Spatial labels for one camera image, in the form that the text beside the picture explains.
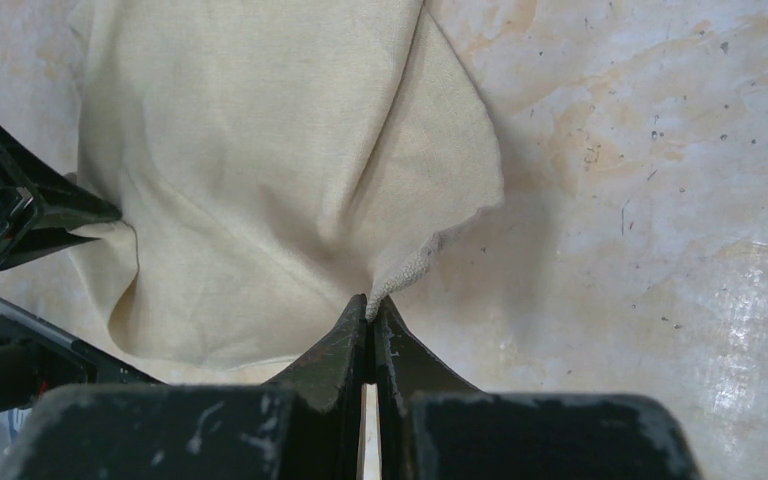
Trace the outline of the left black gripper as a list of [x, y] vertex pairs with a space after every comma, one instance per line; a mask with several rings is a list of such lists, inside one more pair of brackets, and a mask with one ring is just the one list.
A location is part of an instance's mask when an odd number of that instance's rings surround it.
[[94, 241], [65, 229], [122, 218], [115, 205], [63, 175], [31, 176], [29, 183], [17, 163], [29, 155], [0, 125], [0, 272]]

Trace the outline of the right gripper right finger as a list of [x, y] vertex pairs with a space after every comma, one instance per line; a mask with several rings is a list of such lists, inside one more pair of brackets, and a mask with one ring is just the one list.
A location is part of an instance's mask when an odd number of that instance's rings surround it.
[[394, 301], [386, 297], [371, 322], [374, 384], [377, 386], [381, 477], [414, 477], [415, 433], [412, 399], [418, 394], [475, 393], [407, 327]]

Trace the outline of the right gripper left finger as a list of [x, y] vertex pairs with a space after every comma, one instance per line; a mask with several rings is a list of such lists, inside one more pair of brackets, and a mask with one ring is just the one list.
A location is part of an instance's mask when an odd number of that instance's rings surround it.
[[294, 393], [278, 460], [280, 479], [359, 479], [363, 473], [366, 296], [353, 296], [332, 329], [266, 381]]

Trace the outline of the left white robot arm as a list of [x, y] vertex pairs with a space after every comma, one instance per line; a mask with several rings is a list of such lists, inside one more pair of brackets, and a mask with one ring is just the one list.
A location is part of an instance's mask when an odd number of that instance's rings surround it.
[[[67, 180], [0, 125], [0, 272], [85, 243], [74, 229], [119, 210]], [[0, 298], [0, 413], [69, 384], [155, 378]]]

